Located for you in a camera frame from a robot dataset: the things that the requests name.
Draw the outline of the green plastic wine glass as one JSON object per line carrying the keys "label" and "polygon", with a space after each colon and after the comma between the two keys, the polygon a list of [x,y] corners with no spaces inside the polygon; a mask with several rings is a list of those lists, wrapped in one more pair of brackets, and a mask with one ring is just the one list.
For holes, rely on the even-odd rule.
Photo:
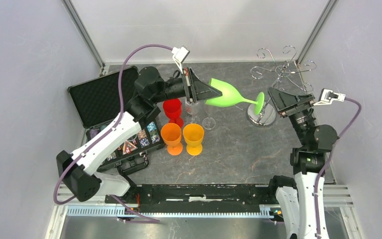
{"label": "green plastic wine glass", "polygon": [[250,100],[243,97],[239,91],[231,84],[225,81],[211,78],[209,85],[219,90],[222,95],[220,97],[211,98],[205,101],[206,105],[215,107],[230,107],[238,103],[246,102],[254,105],[254,114],[259,114],[264,106],[265,94],[260,92],[256,100]]}

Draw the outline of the blue poker chip row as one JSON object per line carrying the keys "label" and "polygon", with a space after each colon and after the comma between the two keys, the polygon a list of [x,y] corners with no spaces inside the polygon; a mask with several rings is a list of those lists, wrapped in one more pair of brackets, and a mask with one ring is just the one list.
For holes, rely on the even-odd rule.
{"label": "blue poker chip row", "polygon": [[157,143],[160,141],[160,135],[158,133],[157,125],[155,122],[151,122],[147,125],[147,130],[150,134],[152,143]]}

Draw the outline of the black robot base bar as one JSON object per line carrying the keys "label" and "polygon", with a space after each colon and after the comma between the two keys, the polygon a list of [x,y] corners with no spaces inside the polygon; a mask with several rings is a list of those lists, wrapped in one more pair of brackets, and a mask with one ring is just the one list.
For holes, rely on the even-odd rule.
{"label": "black robot base bar", "polygon": [[144,213],[256,213],[261,205],[278,204],[271,181],[258,184],[143,184],[121,199]]}

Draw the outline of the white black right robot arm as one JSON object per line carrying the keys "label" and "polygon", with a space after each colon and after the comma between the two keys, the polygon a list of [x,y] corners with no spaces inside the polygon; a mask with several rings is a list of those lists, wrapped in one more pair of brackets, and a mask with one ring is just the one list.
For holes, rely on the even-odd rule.
{"label": "white black right robot arm", "polygon": [[279,203],[288,239],[327,239],[323,187],[326,154],[339,139],[336,130],[326,124],[317,125],[314,107],[342,102],[345,95],[323,89],[319,101],[313,94],[292,95],[268,88],[272,104],[282,118],[289,118],[301,143],[293,148],[290,164],[293,178],[275,176],[269,183],[268,198]]}

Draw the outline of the orange poker chip row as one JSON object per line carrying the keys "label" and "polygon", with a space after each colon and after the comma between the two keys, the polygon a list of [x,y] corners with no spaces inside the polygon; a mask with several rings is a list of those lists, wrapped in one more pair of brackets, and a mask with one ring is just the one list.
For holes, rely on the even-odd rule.
{"label": "orange poker chip row", "polygon": [[138,138],[138,141],[139,141],[139,144],[141,147],[148,147],[150,146],[150,141],[147,137],[147,133],[146,133],[146,130],[142,129],[141,131],[139,131],[137,133],[137,138]]}

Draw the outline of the triangular red dice holder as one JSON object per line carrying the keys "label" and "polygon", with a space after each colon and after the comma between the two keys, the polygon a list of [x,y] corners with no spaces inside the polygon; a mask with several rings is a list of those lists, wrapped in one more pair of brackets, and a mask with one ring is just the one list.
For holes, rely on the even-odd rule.
{"label": "triangular red dice holder", "polygon": [[138,147],[130,142],[130,141],[125,141],[124,144],[120,147],[120,150],[122,151],[123,155],[130,154],[131,152],[137,150]]}

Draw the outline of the clear wine glass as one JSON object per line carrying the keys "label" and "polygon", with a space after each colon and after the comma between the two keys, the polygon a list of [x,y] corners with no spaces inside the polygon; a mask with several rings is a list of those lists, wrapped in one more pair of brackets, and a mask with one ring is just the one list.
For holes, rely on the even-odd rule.
{"label": "clear wine glass", "polygon": [[216,126],[216,121],[214,119],[214,107],[209,105],[204,105],[205,118],[202,121],[202,126],[206,130],[213,130]]}
{"label": "clear wine glass", "polygon": [[191,102],[189,100],[185,100],[185,110],[187,113],[186,123],[199,123],[199,102]]}

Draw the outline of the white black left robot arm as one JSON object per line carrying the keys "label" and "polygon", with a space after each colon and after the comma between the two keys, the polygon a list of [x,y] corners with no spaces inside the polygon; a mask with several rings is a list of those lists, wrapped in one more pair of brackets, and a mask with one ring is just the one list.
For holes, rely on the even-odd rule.
{"label": "white black left robot arm", "polygon": [[69,153],[61,151],[56,156],[59,183],[73,194],[65,200],[84,202],[98,191],[117,195],[125,203],[136,198],[136,189],[123,176],[101,174],[100,165],[128,138],[137,134],[161,112],[157,104],[166,100],[186,97],[197,101],[218,98],[223,93],[211,83],[202,82],[191,68],[184,68],[181,76],[164,80],[158,69],[147,66],[131,82],[119,73],[118,89],[132,94],[121,102],[121,109],[109,125],[92,140]]}

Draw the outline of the orange plastic wine glass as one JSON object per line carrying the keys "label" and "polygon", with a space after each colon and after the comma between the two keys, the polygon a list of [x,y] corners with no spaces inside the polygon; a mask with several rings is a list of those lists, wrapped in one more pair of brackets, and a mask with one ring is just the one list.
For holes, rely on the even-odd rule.
{"label": "orange plastic wine glass", "polygon": [[177,156],[183,150],[182,129],[175,123],[167,123],[161,129],[161,137],[167,145],[167,152],[170,155]]}

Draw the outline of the red plastic wine glass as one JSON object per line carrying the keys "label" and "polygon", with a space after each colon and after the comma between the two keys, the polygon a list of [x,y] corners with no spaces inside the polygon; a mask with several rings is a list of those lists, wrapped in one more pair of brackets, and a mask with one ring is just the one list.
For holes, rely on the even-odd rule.
{"label": "red plastic wine glass", "polygon": [[175,123],[180,128],[183,127],[184,121],[181,118],[182,115],[182,103],[179,99],[170,99],[163,102],[163,110],[169,123]]}

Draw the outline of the aluminium frame rail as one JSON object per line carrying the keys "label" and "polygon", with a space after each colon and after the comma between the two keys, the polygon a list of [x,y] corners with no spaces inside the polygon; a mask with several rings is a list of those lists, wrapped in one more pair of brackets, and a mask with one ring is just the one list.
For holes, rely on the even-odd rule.
{"label": "aluminium frame rail", "polygon": [[106,66],[106,63],[103,61],[100,53],[97,50],[96,45],[94,44],[90,34],[88,33],[86,26],[84,25],[78,11],[76,10],[74,3],[72,0],[61,0],[62,4],[64,5],[65,9],[68,12],[68,15],[72,19],[77,31],[79,32],[80,36],[82,37],[84,43],[86,44],[89,52],[91,53],[93,59],[98,64],[100,68],[99,75],[104,76],[107,74],[108,67]]}

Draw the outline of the yellow plastic wine glass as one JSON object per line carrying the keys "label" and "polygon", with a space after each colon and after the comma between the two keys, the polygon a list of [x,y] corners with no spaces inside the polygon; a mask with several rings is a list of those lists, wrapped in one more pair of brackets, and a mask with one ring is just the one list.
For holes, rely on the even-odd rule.
{"label": "yellow plastic wine glass", "polygon": [[204,138],[204,128],[196,123],[187,124],[183,128],[183,137],[187,144],[187,153],[197,156],[202,153],[202,141]]}

